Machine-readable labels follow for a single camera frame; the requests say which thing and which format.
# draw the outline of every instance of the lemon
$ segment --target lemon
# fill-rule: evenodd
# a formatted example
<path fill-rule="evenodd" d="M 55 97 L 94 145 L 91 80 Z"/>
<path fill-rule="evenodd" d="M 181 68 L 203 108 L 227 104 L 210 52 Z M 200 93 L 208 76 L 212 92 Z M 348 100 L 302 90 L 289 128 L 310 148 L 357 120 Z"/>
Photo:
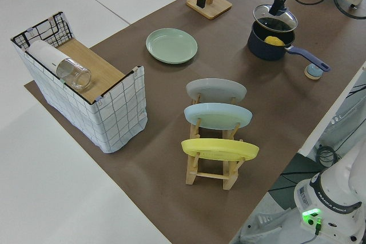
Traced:
<path fill-rule="evenodd" d="M 285 43 L 278 37 L 268 36 L 265 38 L 264 42 L 275 46 L 285 46 Z"/>

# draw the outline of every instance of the glass lid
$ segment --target glass lid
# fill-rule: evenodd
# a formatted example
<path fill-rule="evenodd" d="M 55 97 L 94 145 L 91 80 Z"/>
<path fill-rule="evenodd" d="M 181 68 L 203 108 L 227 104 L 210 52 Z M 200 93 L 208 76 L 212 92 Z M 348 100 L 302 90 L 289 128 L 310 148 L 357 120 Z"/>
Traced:
<path fill-rule="evenodd" d="M 269 13 L 272 5 L 260 5 L 253 11 L 254 18 L 264 28 L 277 33 L 286 33 L 297 27 L 296 17 L 288 10 L 279 11 L 277 15 Z"/>

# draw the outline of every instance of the wooden block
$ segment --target wooden block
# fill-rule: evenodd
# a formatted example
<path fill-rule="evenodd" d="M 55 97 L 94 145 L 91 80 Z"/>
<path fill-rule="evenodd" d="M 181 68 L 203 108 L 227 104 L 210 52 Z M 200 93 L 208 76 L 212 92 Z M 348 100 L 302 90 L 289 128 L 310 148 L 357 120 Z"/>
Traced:
<path fill-rule="evenodd" d="M 97 97 L 108 91 L 125 76 L 75 38 L 66 41 L 57 49 L 90 70 L 90 84 L 85 89 L 76 91 L 89 103 L 93 103 Z"/>
<path fill-rule="evenodd" d="M 226 0 L 213 0 L 212 4 L 206 3 L 206 6 L 202 9 L 201 7 L 198 7 L 196 3 L 197 0 L 187 0 L 186 2 L 187 6 L 191 7 L 193 10 L 199 12 L 208 19 L 215 19 L 220 14 L 230 10 L 233 6 Z"/>

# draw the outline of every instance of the brown table mat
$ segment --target brown table mat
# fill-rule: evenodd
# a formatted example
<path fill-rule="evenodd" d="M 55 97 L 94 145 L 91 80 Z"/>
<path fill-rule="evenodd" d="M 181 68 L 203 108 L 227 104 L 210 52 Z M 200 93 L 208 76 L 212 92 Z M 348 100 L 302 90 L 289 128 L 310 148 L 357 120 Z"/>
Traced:
<path fill-rule="evenodd" d="M 120 151 L 104 154 L 47 105 L 34 82 L 26 88 L 173 244 L 222 244 L 234 237 L 365 61 L 365 22 L 345 17 L 331 0 L 317 6 L 288 0 L 299 20 L 295 45 L 332 67 L 312 81 L 303 73 L 309 64 L 304 58 L 287 54 L 280 61 L 262 61 L 246 46 L 253 9 L 273 0 L 228 0 L 232 9 L 213 21 L 185 1 L 167 5 L 92 48 L 121 71 L 145 67 L 148 124 Z M 165 27 L 195 37 L 198 53 L 193 60 L 167 65 L 149 54 L 146 37 Z M 187 157 L 180 143 L 189 138 L 183 110 L 191 103 L 185 85 L 199 78 L 230 79 L 248 89 L 240 105 L 252 111 L 253 119 L 236 139 L 260 151 L 243 164 L 230 191 L 218 179 L 185 184 Z M 211 172 L 220 169 L 216 164 L 203 163 Z"/>

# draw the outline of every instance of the blue pot handle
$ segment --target blue pot handle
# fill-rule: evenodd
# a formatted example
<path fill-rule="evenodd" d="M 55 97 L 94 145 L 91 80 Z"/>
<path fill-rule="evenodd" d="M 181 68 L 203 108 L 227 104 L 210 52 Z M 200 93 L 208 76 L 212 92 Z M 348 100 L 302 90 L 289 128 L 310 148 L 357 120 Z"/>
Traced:
<path fill-rule="evenodd" d="M 327 65 L 322 60 L 317 58 L 315 55 L 313 55 L 312 53 L 309 53 L 308 51 L 306 51 L 304 49 L 301 49 L 301 48 L 298 48 L 295 46 L 289 46 L 289 47 L 286 47 L 285 49 L 289 54 L 298 54 L 298 55 L 301 55 L 302 57 L 305 57 L 308 61 L 313 63 L 315 66 L 320 68 L 322 71 L 331 70 L 331 67 L 329 67 L 329 65 Z"/>

